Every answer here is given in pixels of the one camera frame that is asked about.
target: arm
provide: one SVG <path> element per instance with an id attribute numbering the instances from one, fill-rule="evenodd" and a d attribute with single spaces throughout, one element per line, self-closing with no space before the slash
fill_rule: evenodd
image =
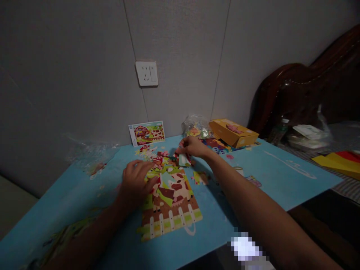
<path id="1" fill-rule="evenodd" d="M 280 269 L 341 269 L 281 206 L 219 155 L 194 137 L 185 138 L 184 145 L 176 152 L 203 158 L 209 164 L 238 220 Z"/>
<path id="2" fill-rule="evenodd" d="M 82 235 L 69 245 L 43 269 L 88 269 L 114 236 L 120 224 L 149 194 L 158 177 L 144 182 L 146 173 L 154 164 L 135 160 L 123 172 L 123 182 L 115 202 Z"/>

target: electrical socket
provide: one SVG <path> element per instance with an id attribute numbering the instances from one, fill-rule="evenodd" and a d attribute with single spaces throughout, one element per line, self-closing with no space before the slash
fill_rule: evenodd
<path id="1" fill-rule="evenodd" d="M 158 69 L 154 61 L 136 61 L 136 73 L 140 86 L 157 86 L 158 82 Z"/>

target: hand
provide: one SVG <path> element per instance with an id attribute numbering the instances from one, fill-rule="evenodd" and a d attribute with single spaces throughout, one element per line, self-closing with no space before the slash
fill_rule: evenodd
<path id="1" fill-rule="evenodd" d="M 189 154 L 199 158 L 206 158 L 213 153 L 213 151 L 203 144 L 199 139 L 195 137 L 186 137 L 183 138 L 180 144 L 183 144 L 183 148 L 176 149 L 178 154 Z"/>
<path id="2" fill-rule="evenodd" d="M 140 206 L 156 184 L 158 176 L 151 178 L 147 183 L 144 180 L 152 167 L 154 163 L 137 159 L 130 162 L 124 169 L 123 182 L 115 203 L 124 208 L 123 210 L 127 213 Z"/>

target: blue table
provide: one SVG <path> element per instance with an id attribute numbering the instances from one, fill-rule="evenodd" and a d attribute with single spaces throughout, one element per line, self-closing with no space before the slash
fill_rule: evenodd
<path id="1" fill-rule="evenodd" d="M 154 144 L 161 151 L 174 152 L 181 136 Z M 286 211 L 340 183 L 342 180 L 263 140 L 261 145 L 235 151 L 222 157 L 233 167 L 243 168 L 245 176 L 261 182 L 261 189 Z M 54 233 L 64 228 L 82 228 L 80 220 L 97 216 L 102 207 L 116 197 L 126 164 L 138 158 L 132 145 L 120 148 L 105 169 L 90 177 L 70 166 L 38 203 L 18 222 L 0 243 L 0 269 L 19 269 L 40 260 L 54 244 Z M 235 236 L 238 227 L 235 216 L 215 181 L 195 185 L 192 170 L 211 171 L 200 159 L 185 172 L 190 181 L 203 219 L 190 228 L 169 232 L 147 242 L 141 242 L 137 228 L 141 226 L 141 211 L 133 213 L 119 229 L 98 269 L 177 269 L 217 249 Z"/>

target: plastic bag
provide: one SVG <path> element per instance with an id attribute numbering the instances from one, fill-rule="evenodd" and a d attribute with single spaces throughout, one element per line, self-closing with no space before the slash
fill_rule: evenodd
<path id="1" fill-rule="evenodd" d="M 295 132 L 288 136 L 289 144 L 305 152 L 325 151 L 325 147 L 333 142 L 333 136 L 327 125 L 326 118 L 321 113 L 321 104 L 317 111 L 318 121 L 315 126 L 298 125 L 293 127 Z"/>
<path id="2" fill-rule="evenodd" d="M 73 142 L 73 147 L 66 160 L 88 175 L 94 175 L 103 169 L 120 149 L 120 144 L 117 143 L 82 142 L 68 138 Z"/>
<path id="3" fill-rule="evenodd" d="M 184 123 L 184 136 L 192 136 L 198 139 L 213 139 L 214 134 L 209 126 L 209 120 L 202 115 L 191 114 Z"/>

